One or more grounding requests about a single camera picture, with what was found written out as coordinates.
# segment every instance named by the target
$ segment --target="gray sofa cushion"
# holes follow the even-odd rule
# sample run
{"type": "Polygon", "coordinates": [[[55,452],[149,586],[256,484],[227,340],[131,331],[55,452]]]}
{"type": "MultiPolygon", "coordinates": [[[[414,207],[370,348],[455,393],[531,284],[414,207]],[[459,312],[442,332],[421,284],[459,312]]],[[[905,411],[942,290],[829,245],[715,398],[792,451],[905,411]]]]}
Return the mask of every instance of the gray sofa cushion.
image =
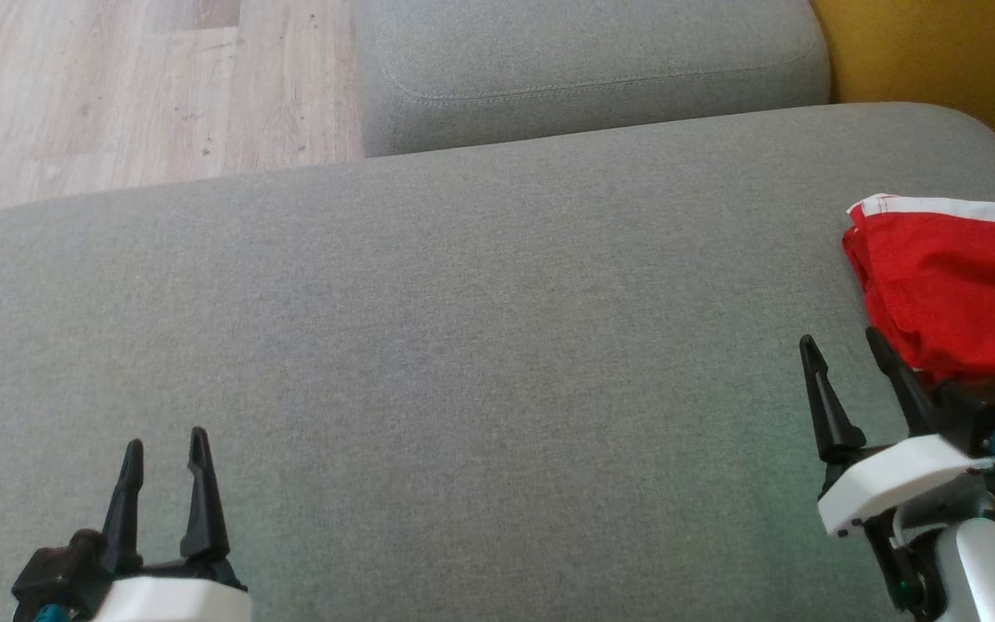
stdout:
{"type": "Polygon", "coordinates": [[[822,104],[807,0],[356,0],[368,156],[822,104]]]}
{"type": "Polygon", "coordinates": [[[902,437],[840,250],[995,200],[995,136],[771,111],[0,213],[0,619],[141,436],[147,560],[209,430],[257,619],[892,619],[824,535],[797,339],[902,437]]]}

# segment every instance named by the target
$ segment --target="red and white folded cloth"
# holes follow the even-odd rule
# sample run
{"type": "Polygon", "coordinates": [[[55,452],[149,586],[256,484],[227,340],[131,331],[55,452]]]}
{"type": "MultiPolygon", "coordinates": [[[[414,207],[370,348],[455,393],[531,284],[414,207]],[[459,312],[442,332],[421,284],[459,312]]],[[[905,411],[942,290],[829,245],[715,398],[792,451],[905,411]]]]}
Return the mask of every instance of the red and white folded cloth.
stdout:
{"type": "Polygon", "coordinates": [[[874,194],[842,244],[865,308],[931,379],[995,378],[995,202],[874,194]]]}

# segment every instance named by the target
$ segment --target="gray fabric surface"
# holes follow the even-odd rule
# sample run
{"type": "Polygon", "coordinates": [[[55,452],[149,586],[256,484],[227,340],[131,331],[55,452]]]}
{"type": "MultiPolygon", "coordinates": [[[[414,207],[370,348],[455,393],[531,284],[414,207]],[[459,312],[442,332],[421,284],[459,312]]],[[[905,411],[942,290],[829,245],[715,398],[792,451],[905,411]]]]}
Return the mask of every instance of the gray fabric surface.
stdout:
{"type": "Polygon", "coordinates": [[[828,101],[807,0],[356,0],[368,156],[828,101]]]}
{"type": "Polygon", "coordinates": [[[995,200],[995,136],[817,107],[1,213],[0,619],[135,436],[176,555],[193,425],[260,621],[895,619],[797,358],[902,436],[840,250],[877,192],[995,200]]]}

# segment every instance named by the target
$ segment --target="gray upholstered seat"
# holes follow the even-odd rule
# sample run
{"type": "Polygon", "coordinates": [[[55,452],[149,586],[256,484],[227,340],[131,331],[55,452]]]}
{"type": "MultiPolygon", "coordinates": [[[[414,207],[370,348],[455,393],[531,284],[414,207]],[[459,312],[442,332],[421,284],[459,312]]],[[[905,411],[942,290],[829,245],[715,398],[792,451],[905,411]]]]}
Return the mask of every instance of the gray upholstered seat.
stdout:
{"type": "Polygon", "coordinates": [[[879,192],[995,200],[995,136],[815,107],[0,213],[0,619],[135,436],[175,556],[202,425],[261,621],[889,621],[797,358],[902,437],[840,248],[879,192]]]}
{"type": "Polygon", "coordinates": [[[807,0],[356,0],[368,156],[826,103],[807,0]]]}

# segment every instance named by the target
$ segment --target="robotic arm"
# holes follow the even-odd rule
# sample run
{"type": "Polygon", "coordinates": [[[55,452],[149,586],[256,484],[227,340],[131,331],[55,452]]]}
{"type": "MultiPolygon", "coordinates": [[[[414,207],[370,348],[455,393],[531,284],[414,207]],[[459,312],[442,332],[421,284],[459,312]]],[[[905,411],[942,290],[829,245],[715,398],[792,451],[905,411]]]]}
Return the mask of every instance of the robotic arm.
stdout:
{"type": "Polygon", "coordinates": [[[828,382],[812,336],[801,339],[829,535],[861,529],[889,598],[916,622],[995,621],[995,381],[924,390],[876,329],[873,357],[908,423],[896,445],[867,447],[828,382]]]}
{"type": "Polygon", "coordinates": [[[177,562],[145,566],[137,554],[137,494],[143,444],[125,449],[102,532],[80,529],[66,547],[39,549],[17,576],[13,622],[251,622],[252,599],[226,557],[209,438],[190,434],[194,476],[187,533],[177,562]]]}

